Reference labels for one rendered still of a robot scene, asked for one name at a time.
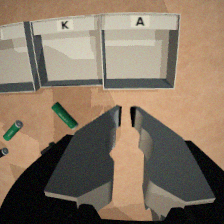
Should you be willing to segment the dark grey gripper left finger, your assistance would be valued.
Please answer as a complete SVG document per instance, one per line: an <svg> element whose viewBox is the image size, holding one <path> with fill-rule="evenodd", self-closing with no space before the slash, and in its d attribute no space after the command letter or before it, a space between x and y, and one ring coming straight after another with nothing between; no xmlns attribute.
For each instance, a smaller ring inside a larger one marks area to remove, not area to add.
<svg viewBox="0 0 224 224"><path fill-rule="evenodd" d="M114 106L34 161L7 193L0 224L41 224L77 217L81 204L91 204L97 212L108 205L114 179L109 153L121 127L121 111Z"/></svg>

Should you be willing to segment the green aa battery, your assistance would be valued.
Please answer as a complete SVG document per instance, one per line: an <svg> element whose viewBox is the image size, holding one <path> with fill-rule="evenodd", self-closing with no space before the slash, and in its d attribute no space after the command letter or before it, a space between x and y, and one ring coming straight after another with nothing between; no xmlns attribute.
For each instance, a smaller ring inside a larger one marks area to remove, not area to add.
<svg viewBox="0 0 224 224"><path fill-rule="evenodd" d="M61 106L59 102L56 102L51 109L68 125L71 130L78 127L78 123L73 117Z"/></svg>
<svg viewBox="0 0 224 224"><path fill-rule="evenodd" d="M3 138L6 141L9 141L21 128L23 127L23 123L20 120L17 120L3 135Z"/></svg>

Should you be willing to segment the black aa battery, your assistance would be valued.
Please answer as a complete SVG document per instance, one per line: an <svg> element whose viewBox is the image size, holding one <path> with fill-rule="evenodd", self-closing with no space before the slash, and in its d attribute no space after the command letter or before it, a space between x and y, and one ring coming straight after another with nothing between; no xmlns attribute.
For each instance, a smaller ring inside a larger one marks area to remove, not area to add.
<svg viewBox="0 0 224 224"><path fill-rule="evenodd" d="M0 150L0 158L1 157L3 157L3 156L5 156L6 154L8 154L8 149L7 148L2 148L1 150Z"/></svg>

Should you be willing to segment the black bolt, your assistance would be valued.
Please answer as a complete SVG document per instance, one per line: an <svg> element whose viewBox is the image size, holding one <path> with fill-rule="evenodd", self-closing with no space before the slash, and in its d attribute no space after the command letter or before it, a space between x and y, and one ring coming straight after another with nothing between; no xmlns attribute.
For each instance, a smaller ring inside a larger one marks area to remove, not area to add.
<svg viewBox="0 0 224 224"><path fill-rule="evenodd" d="M54 144L55 144L54 142L49 143L49 146L47 148L45 148L44 150L41 151L41 155L43 155L44 152L46 152L47 150L49 150L50 147L52 147Z"/></svg>

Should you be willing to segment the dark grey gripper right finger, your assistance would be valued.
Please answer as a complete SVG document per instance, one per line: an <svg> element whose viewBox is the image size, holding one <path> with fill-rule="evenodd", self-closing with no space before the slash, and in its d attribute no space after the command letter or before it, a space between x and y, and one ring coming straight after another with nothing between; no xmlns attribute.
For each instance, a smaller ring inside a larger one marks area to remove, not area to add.
<svg viewBox="0 0 224 224"><path fill-rule="evenodd" d="M130 116L140 134L143 198L152 220L164 221L171 208L181 207L187 220L224 224L224 171L142 108L130 107Z"/></svg>

